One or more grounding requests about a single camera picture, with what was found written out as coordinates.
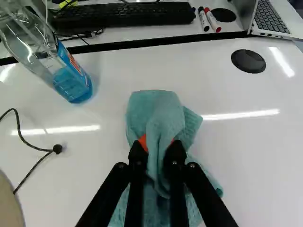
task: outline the desk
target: desk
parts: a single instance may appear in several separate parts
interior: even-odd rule
[[[240,48],[262,55],[266,70],[234,67],[230,56]],[[17,108],[22,129],[31,130],[26,139],[37,146],[66,144],[18,192],[28,227],[75,226],[112,166],[127,162],[127,101],[144,89],[173,90],[204,117],[190,152],[223,186],[239,226],[303,225],[303,54],[292,42],[205,41],[75,58],[94,80],[95,94],[82,105],[69,104],[19,64],[0,74],[0,113]],[[53,133],[41,132],[49,128]],[[0,169],[14,187],[44,155],[12,135],[15,130],[13,115],[0,124]]]

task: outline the red marker cap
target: red marker cap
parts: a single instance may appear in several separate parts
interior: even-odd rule
[[[205,7],[205,8],[204,8],[205,14],[208,13],[209,11],[210,11],[210,9],[209,9],[208,7]]]

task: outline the laptop keyboard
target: laptop keyboard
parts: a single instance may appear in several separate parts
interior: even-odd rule
[[[260,29],[290,34],[287,26],[269,0],[259,0],[255,21]]]

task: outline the teal towel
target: teal towel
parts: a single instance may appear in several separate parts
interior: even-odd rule
[[[144,226],[169,226],[169,184],[163,175],[163,158],[172,139],[181,140],[186,151],[192,145],[202,117],[181,105],[172,91],[147,90],[133,92],[126,111],[126,137],[130,146],[146,134],[148,148],[147,175],[144,187]],[[186,162],[195,161],[187,154]],[[218,182],[205,171],[208,179],[222,196]],[[122,227],[126,212],[129,187],[124,191],[111,218],[111,227]],[[186,193],[188,219],[197,227],[201,215],[190,193]]]

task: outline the whiteboard marker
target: whiteboard marker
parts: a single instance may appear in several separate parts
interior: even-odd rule
[[[202,29],[203,29],[203,31],[207,32],[209,30],[210,24],[208,22],[208,19],[204,12],[204,8],[202,6],[199,7],[198,13],[199,13],[200,21],[202,24]]]
[[[207,19],[209,21],[209,23],[211,24],[213,30],[216,33],[219,33],[221,31],[221,27],[218,25],[218,21],[216,20],[216,18],[214,18],[213,14],[211,13],[210,9],[208,7],[204,8],[204,12],[207,16]]]

